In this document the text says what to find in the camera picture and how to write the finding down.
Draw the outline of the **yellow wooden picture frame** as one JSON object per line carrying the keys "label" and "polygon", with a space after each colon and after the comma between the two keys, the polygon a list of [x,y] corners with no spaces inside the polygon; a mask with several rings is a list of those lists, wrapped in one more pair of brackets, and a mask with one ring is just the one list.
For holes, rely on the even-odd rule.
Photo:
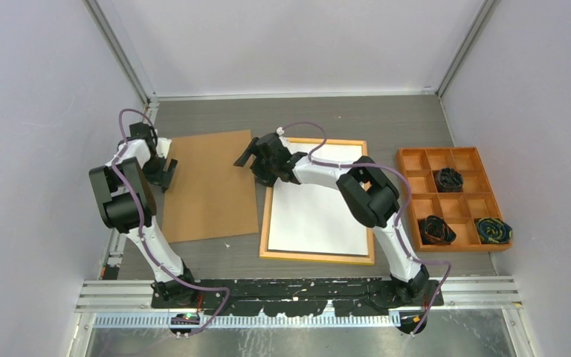
{"label": "yellow wooden picture frame", "polygon": [[[316,159],[326,159],[331,161],[355,161],[362,155],[367,154],[366,141],[350,141],[330,139],[315,154]],[[367,228],[369,254],[365,257],[355,255],[330,255],[330,254],[309,254],[286,251],[269,251],[268,247],[268,226],[270,224],[272,188],[268,187],[265,192],[265,207],[262,218],[262,233],[259,244],[259,255],[261,258],[280,260],[299,260],[321,263],[342,263],[356,265],[372,265],[375,262],[374,241],[375,237],[370,228]]]}

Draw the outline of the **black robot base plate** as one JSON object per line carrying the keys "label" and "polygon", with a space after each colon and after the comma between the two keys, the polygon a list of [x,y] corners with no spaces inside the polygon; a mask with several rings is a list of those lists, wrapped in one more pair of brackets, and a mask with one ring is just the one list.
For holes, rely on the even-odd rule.
{"label": "black robot base plate", "polygon": [[421,311],[430,302],[438,280],[429,280],[416,297],[396,294],[397,283],[380,277],[301,279],[204,279],[205,288],[230,290],[219,316],[319,316],[332,308],[338,317],[382,316],[406,306]]}

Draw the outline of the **brown fibreboard backing board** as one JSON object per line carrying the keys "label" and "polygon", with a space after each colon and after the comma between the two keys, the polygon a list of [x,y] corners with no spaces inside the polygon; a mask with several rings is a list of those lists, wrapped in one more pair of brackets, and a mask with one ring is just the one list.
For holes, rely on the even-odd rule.
{"label": "brown fibreboard backing board", "polygon": [[170,158],[178,164],[164,194],[167,242],[258,233],[254,175],[234,164],[250,142],[249,130],[172,139]]}

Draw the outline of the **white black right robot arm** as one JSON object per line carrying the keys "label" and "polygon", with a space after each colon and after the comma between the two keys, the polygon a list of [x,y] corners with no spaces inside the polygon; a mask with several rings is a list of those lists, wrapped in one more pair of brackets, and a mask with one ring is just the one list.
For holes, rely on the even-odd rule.
{"label": "white black right robot arm", "polygon": [[272,132],[252,138],[233,164],[248,164],[266,187],[282,181],[338,191],[355,220],[372,229],[382,247],[390,269],[390,294],[404,305],[415,304],[424,296],[430,275],[410,247],[401,225],[399,190],[384,173],[385,167],[366,155],[356,161],[331,161],[316,159],[314,153],[313,149],[296,152],[282,134]]}

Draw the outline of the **building and sky photo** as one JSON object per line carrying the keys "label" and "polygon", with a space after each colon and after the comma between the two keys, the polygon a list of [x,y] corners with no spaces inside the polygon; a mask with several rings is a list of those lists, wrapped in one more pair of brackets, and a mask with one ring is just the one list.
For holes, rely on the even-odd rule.
{"label": "building and sky photo", "polygon": [[272,188],[267,249],[365,257],[368,233],[338,190],[278,179]]}

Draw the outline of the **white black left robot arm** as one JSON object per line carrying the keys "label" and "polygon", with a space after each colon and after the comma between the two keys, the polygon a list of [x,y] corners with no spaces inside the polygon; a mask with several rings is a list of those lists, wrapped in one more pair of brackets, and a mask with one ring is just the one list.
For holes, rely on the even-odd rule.
{"label": "white black left robot arm", "polygon": [[152,186],[162,191],[170,187],[177,164],[167,157],[170,145],[152,125],[134,123],[113,159],[91,169],[88,177],[105,226],[132,241],[152,269],[155,296],[188,308],[197,301],[198,288],[191,271],[164,238],[151,190]]}

